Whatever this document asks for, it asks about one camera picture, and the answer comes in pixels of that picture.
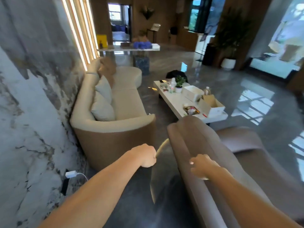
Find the vertical light strip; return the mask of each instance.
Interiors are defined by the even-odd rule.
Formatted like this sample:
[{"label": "vertical light strip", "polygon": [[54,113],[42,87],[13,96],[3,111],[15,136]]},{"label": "vertical light strip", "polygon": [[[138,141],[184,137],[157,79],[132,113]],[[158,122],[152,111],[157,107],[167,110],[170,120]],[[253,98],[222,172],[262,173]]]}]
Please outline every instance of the vertical light strip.
[{"label": "vertical light strip", "polygon": [[80,1],[81,9],[82,9],[82,15],[83,15],[83,18],[85,19],[85,24],[86,24],[86,28],[87,28],[87,32],[88,32],[88,37],[89,37],[93,57],[94,57],[94,59],[96,59],[96,54],[95,54],[95,50],[94,50],[94,46],[93,46],[91,33],[90,33],[89,23],[88,23],[87,15],[85,13],[86,12],[85,5],[83,4],[83,0],[79,0],[79,1]]},{"label": "vertical light strip", "polygon": [[91,21],[92,30],[93,30],[93,36],[94,36],[94,40],[95,40],[95,44],[96,44],[96,49],[98,49],[98,43],[97,43],[97,38],[96,38],[96,31],[95,31],[95,27],[94,27],[94,22],[93,22],[93,17],[92,17],[90,3],[89,3],[89,0],[86,0],[86,2],[87,2],[88,10],[89,10],[89,17],[90,17],[90,21]]},{"label": "vertical light strip", "polygon": [[80,58],[82,60],[85,71],[87,71],[88,70],[87,65],[85,63],[85,58],[83,57],[81,47],[80,47],[80,44],[79,44],[79,41],[78,41],[78,38],[77,38],[77,34],[76,34],[75,28],[73,26],[73,22],[72,22],[72,19],[71,19],[71,16],[70,16],[69,8],[67,7],[66,0],[62,0],[62,2],[63,2],[63,7],[65,9],[66,15],[67,15],[67,19],[69,20],[69,23],[70,23],[70,26],[71,26],[71,29],[72,29],[72,33],[73,33],[75,41],[76,41],[76,45],[77,45],[77,48],[78,48],[78,51],[79,51]]},{"label": "vertical light strip", "polygon": [[85,54],[86,54],[88,63],[90,64],[91,62],[90,62],[89,54],[88,54],[88,51],[87,51],[87,47],[85,45],[85,40],[84,40],[83,35],[82,35],[82,31],[81,31],[80,23],[79,23],[79,20],[78,20],[78,17],[77,17],[74,2],[73,2],[73,0],[70,0],[70,2],[71,2],[72,10],[73,10],[73,13],[74,13],[74,17],[75,17],[76,25],[77,25],[77,28],[78,28],[78,32],[79,32],[79,35],[80,35],[80,39],[81,39],[83,48],[85,50]]}]

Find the coffee table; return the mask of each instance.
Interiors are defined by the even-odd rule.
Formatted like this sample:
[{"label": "coffee table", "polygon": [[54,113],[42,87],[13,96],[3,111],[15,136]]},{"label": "coffee table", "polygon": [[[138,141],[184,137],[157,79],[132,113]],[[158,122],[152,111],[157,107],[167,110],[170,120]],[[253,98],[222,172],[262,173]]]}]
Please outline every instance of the coffee table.
[{"label": "coffee table", "polygon": [[[198,110],[200,110],[200,108],[196,102],[192,102],[191,100],[189,100],[182,94],[164,92],[161,89],[160,81],[154,81],[154,87],[158,90],[158,93],[162,96],[164,101],[168,104],[168,106],[173,111],[173,113],[177,116],[178,119],[181,119],[184,116],[187,116],[186,111],[184,111],[184,109],[183,109],[184,104],[188,104],[188,106],[195,106]],[[206,118],[203,114],[196,114],[194,116],[198,117],[206,124],[209,124],[211,122],[223,121],[228,118],[228,114],[226,114],[226,112],[224,112],[224,111],[222,114],[217,115],[216,117]]]}]

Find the person's right hand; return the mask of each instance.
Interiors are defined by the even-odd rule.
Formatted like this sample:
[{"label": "person's right hand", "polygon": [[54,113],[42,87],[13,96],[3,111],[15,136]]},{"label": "person's right hand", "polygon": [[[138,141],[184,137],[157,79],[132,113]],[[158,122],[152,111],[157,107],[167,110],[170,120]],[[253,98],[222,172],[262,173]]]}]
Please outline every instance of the person's right hand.
[{"label": "person's right hand", "polygon": [[210,179],[210,174],[221,168],[215,161],[211,160],[207,154],[198,154],[190,159],[190,164],[194,165],[191,172],[200,179]]},{"label": "person's right hand", "polygon": [[132,148],[130,151],[140,158],[142,167],[151,167],[156,163],[156,150],[153,146],[143,144]]}]

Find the bottle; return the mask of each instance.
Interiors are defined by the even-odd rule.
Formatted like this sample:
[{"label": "bottle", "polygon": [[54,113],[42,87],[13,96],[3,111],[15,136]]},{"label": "bottle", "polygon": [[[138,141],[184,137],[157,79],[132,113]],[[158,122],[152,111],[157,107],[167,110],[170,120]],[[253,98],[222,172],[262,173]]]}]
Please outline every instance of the bottle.
[{"label": "bottle", "polygon": [[204,89],[204,94],[205,95],[211,95],[211,90],[208,86]]},{"label": "bottle", "polygon": [[173,92],[174,92],[175,86],[176,86],[176,81],[175,81],[175,77],[173,77],[173,78],[171,79],[171,82],[170,82],[170,89],[169,89],[169,92],[170,92],[170,93],[173,93]]}]

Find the marble wall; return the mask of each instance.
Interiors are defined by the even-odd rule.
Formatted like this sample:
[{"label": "marble wall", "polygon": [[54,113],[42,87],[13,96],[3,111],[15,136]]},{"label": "marble wall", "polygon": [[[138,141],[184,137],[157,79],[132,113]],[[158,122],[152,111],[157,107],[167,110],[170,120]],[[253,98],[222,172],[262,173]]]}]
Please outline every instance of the marble wall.
[{"label": "marble wall", "polygon": [[69,125],[83,73],[61,0],[0,0],[0,227],[38,226],[65,170],[84,171]]}]

